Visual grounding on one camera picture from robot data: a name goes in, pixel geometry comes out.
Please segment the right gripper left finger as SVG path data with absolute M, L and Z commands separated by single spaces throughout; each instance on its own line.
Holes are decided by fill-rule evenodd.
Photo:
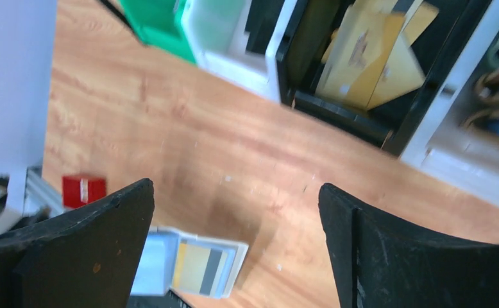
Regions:
M 126 307 L 155 209 L 143 178 L 0 235 L 0 307 Z

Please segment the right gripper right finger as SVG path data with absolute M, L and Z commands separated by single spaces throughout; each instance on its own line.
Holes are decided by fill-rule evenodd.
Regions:
M 318 208 L 341 307 L 499 307 L 499 244 L 421 227 L 330 183 Z

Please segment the gold card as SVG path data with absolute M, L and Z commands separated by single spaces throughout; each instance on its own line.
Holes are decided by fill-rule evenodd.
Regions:
M 171 287 L 188 293 L 220 298 L 229 274 L 233 252 L 181 242 Z

